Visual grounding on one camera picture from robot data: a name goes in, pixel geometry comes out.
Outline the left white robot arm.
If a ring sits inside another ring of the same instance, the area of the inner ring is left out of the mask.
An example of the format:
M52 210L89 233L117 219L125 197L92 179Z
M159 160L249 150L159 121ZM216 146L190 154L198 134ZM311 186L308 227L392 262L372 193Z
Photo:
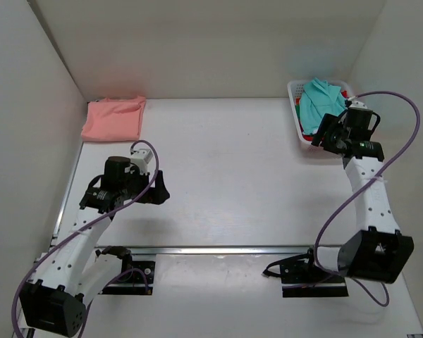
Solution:
M163 173L148 172L150 161L157 159L150 149L131 151L129 157L107 158L104 172L88 184L68 236L41 260L33 280L19 292L30 327L74 337L86 321L93 298L112 279L126 280L132 275L130 252L122 246L100 251L92 266L87 262L99 238L126 204L160 205L170 197Z

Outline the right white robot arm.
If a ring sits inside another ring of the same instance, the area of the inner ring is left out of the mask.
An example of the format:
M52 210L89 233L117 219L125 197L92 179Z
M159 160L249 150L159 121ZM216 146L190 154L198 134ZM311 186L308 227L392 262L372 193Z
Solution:
M338 248L315 244L314 257L302 264L302 275L310 282L333 273L392 284L413 252L413 239L401 233L388 201L382 146L370 139L379 122L377 113L350 106L338 116L326 114L312 140L312 145L342 158L356 231Z

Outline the teal t shirt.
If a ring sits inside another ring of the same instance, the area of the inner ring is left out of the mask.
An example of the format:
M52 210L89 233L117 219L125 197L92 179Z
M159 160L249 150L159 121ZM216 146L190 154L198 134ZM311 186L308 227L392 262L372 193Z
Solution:
M302 133L314 135L325 114L339 116L345 110L345 98L341 87L314 78L304 84L299 106Z

